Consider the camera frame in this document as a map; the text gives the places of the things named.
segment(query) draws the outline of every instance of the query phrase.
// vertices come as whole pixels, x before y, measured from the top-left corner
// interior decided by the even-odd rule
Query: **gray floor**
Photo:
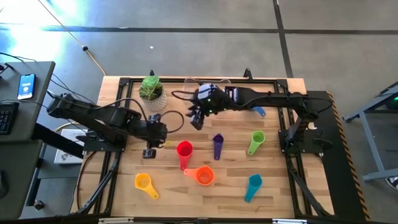
[[[113,0],[49,1],[69,26],[215,27],[275,29],[272,0]],[[279,0],[286,29],[398,29],[394,0]],[[66,32],[43,32],[37,25],[58,25],[36,1],[25,7],[0,1],[0,22],[29,24],[0,31],[0,51],[54,60],[54,73],[72,90],[96,100],[102,74]],[[75,32],[108,75],[240,77],[249,67],[255,77],[286,77],[278,34],[200,34]],[[294,77],[308,90],[333,93],[340,115],[348,114],[398,80],[397,35],[286,35]],[[0,61],[12,61],[0,57]],[[51,84],[50,90],[62,89]],[[42,111],[39,122],[63,124]],[[376,170],[361,123],[344,124],[358,176]],[[46,180],[38,198],[48,207],[27,208],[22,217],[66,214],[76,179]],[[397,223],[398,191],[383,180],[362,183],[371,218]]]

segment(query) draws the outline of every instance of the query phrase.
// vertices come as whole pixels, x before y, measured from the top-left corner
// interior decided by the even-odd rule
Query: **wooden table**
[[[120,77],[104,77],[98,104],[114,102]],[[301,78],[288,78],[290,92],[306,93]],[[190,102],[178,100],[171,95],[173,90],[182,90],[183,83],[163,82],[167,93],[168,110],[179,110],[185,114]],[[274,91],[268,84],[230,84],[244,86],[256,91]],[[140,83],[133,86],[132,97],[141,101],[138,95]],[[131,108],[139,111],[135,103]],[[185,119],[183,128],[168,134],[163,149],[157,149],[155,159],[143,159],[142,150],[146,143],[129,137],[119,166],[118,179],[113,202],[112,216],[125,217],[213,217],[213,218],[275,218],[294,217],[292,199],[285,157],[279,149],[277,132],[279,118],[277,108],[264,108],[267,115],[262,118],[253,111],[224,111],[205,119],[201,131],[197,131]],[[168,114],[162,118],[169,130],[180,125],[180,117]],[[246,151],[250,145],[251,133],[263,130],[266,141],[253,156]],[[224,136],[221,159],[213,159],[212,138],[217,133]],[[180,141],[189,140],[194,152],[188,168],[210,166],[216,175],[210,186],[201,186],[193,179],[184,176],[179,168],[175,150]],[[80,184],[80,201],[85,203],[98,185],[104,153],[98,152],[89,161]],[[312,154],[303,154],[303,164],[307,185],[317,200],[330,213],[333,213],[328,184],[321,160]],[[134,187],[137,173],[148,173],[159,199],[153,200],[146,193]],[[244,201],[248,177],[261,174],[263,185],[251,203]],[[108,194],[104,191],[103,207]],[[300,208],[304,211],[301,191],[298,190]]]

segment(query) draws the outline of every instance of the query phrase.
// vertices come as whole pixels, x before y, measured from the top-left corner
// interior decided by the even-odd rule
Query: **phone screen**
[[[35,74],[22,75],[19,79],[18,100],[29,99],[33,97],[35,90]]]

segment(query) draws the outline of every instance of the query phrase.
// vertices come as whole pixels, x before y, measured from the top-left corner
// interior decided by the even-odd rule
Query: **potted plant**
[[[139,97],[151,111],[159,111],[166,106],[167,97],[163,85],[159,77],[155,76],[154,71],[151,70],[149,76],[143,79]]]

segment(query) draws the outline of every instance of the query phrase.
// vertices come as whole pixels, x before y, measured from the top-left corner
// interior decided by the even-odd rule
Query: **keyboard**
[[[0,135],[9,135],[18,113],[19,103],[0,103]]]

